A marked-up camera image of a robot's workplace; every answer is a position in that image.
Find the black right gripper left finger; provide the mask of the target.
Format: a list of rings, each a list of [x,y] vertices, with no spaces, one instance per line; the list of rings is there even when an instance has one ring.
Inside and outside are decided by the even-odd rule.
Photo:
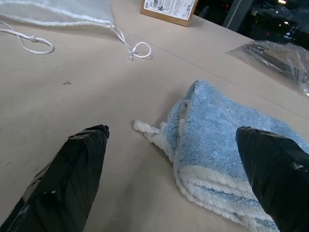
[[[33,179],[2,232],[82,232],[95,200],[110,136],[107,125],[72,135]]]

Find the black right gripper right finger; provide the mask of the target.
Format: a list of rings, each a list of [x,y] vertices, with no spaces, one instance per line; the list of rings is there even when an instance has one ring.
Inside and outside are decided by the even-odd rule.
[[[281,232],[309,230],[309,155],[290,138],[251,127],[236,131],[253,193]]]

